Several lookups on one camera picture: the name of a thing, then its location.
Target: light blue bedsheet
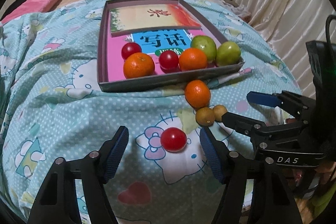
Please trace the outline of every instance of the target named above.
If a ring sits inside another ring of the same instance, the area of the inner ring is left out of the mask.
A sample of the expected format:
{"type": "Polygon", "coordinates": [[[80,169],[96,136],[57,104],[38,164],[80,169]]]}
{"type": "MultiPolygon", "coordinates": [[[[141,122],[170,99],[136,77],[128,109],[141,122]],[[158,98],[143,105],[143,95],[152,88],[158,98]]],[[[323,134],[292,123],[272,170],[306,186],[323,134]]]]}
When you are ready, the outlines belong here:
{"type": "MultiPolygon", "coordinates": [[[[251,90],[300,93],[285,64],[253,28],[221,6],[185,1],[237,42],[246,61],[239,78],[208,83],[211,105],[223,104],[231,112],[270,123],[283,122],[286,113],[255,109],[246,94],[251,90]]],[[[118,221],[210,224],[223,186],[207,165],[200,129],[182,86],[128,94],[99,89],[97,42],[105,2],[83,0],[50,13],[24,15],[0,27],[2,196],[28,218],[57,157],[82,158],[125,125],[130,140],[115,179],[105,187],[118,221]],[[158,138],[168,127],[187,133],[183,153],[172,154],[161,147],[158,138]]],[[[249,138],[221,126],[212,127],[216,138],[251,157],[249,138]]],[[[82,220],[89,223],[80,183],[77,189],[82,220]]],[[[248,183],[245,206],[251,192],[248,183]]]]}

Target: cherry tomato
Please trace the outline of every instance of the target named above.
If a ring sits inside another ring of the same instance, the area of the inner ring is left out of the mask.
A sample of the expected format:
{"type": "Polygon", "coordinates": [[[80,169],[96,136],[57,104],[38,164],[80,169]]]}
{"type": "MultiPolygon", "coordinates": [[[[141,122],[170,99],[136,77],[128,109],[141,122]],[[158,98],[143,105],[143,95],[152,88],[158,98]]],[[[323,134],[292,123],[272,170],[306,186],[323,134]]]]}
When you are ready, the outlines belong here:
{"type": "Polygon", "coordinates": [[[159,64],[163,70],[173,70],[179,66],[179,56],[173,51],[164,51],[159,56],[159,64]]]}
{"type": "Polygon", "coordinates": [[[136,52],[142,52],[139,44],[135,42],[126,43],[121,49],[121,57],[126,60],[130,55],[136,52]]]}
{"type": "Polygon", "coordinates": [[[162,147],[168,152],[178,152],[187,144],[187,135],[176,127],[167,128],[160,139],[162,147]]]}

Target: blue gripper pad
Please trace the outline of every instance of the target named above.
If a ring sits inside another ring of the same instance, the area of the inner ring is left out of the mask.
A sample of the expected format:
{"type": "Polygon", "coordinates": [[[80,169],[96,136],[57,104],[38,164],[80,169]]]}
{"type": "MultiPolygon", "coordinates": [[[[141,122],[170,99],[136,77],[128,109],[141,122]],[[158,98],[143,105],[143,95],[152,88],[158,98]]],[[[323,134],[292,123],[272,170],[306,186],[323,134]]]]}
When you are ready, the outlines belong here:
{"type": "Polygon", "coordinates": [[[224,174],[222,172],[221,160],[219,159],[216,150],[204,128],[202,128],[201,132],[199,133],[199,141],[201,142],[204,154],[209,162],[212,174],[217,180],[219,180],[220,183],[222,183],[224,174]]]}
{"type": "Polygon", "coordinates": [[[107,157],[104,170],[104,179],[106,181],[114,178],[128,144],[128,138],[128,130],[125,128],[115,142],[115,145],[111,149],[109,156],[107,157]]]}
{"type": "Polygon", "coordinates": [[[258,105],[270,106],[270,107],[281,106],[281,100],[272,94],[250,91],[247,94],[246,99],[249,103],[254,103],[258,105]]]}

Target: mandarin orange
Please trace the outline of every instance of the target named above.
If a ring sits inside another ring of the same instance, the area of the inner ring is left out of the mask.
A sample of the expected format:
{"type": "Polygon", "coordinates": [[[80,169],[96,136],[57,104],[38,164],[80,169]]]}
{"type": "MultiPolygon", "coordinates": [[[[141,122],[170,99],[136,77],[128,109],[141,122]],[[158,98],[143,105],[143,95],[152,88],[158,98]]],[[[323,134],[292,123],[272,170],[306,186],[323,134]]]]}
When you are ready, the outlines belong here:
{"type": "Polygon", "coordinates": [[[130,55],[124,63],[123,71],[127,79],[149,76],[154,73],[155,64],[153,59],[143,52],[130,55]]]}
{"type": "Polygon", "coordinates": [[[184,96],[189,105],[194,108],[206,107],[210,103],[211,93],[201,80],[193,80],[184,89],[184,96]]]}
{"type": "Polygon", "coordinates": [[[181,53],[178,63],[182,71],[205,69],[208,66],[208,59],[200,49],[188,48],[181,53]]]}

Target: white curtain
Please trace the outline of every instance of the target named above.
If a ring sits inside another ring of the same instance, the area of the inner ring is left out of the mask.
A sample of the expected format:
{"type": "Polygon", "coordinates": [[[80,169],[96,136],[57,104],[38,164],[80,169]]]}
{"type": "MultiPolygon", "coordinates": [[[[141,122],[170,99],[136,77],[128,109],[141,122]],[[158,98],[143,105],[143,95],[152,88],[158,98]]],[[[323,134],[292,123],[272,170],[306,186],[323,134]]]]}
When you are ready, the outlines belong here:
{"type": "MultiPolygon", "coordinates": [[[[250,25],[293,73],[305,96],[315,97],[305,42],[325,41],[325,20],[335,13],[329,0],[235,0],[252,13],[250,25]]],[[[336,41],[335,23],[330,28],[336,41]]]]}

